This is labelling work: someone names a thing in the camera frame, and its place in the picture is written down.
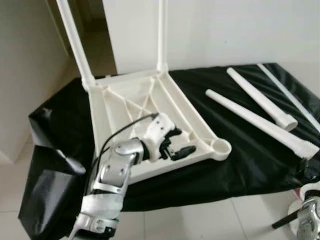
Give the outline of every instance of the black tablecloth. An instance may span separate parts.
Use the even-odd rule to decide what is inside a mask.
[[[276,63],[265,66],[320,120],[320,100]],[[256,66],[233,68],[299,122],[294,135],[320,146],[320,134]],[[212,89],[273,120],[229,77],[226,67],[170,71],[212,130],[232,145],[225,161],[207,159],[130,185],[124,211],[148,211],[265,194],[320,180],[320,161],[306,169],[290,149],[205,96]],[[19,219],[34,240],[68,234],[81,207],[86,172],[94,155],[88,94],[80,78],[29,116],[35,143]]]

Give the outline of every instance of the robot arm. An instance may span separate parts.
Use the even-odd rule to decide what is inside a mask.
[[[90,194],[82,199],[80,214],[68,239],[72,240],[78,232],[99,239],[113,237],[127,192],[131,167],[143,160],[156,162],[160,158],[170,158],[175,161],[193,153],[195,146],[184,147],[174,155],[170,154],[169,138],[181,133],[166,114],[160,113],[148,126],[142,139],[133,138],[111,146],[108,159],[98,169]]]

